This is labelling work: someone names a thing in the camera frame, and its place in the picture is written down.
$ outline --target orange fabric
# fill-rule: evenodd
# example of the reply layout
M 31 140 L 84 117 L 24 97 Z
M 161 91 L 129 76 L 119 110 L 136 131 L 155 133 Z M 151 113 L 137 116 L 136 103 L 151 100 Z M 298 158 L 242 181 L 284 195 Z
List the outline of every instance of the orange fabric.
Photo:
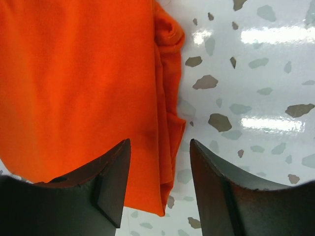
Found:
M 150 0 L 0 1 L 0 157 L 50 181 L 130 138 L 125 205 L 163 216 L 184 33 Z

